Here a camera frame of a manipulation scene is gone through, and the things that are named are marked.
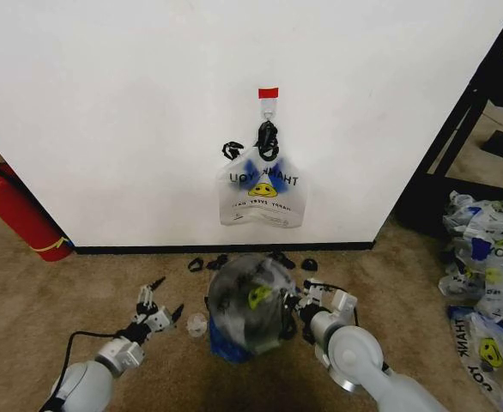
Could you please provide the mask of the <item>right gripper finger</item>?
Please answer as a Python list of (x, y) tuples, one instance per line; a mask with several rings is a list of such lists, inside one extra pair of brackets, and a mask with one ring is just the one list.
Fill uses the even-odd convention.
[(297, 293), (291, 293), (289, 290), (281, 291), (281, 331), (280, 338), (293, 338), (297, 333), (297, 324), (295, 321), (295, 311), (300, 303), (301, 297)]
[(315, 278), (305, 279), (303, 282), (304, 295), (313, 302), (321, 302), (325, 293), (336, 290), (335, 285), (331, 285)]

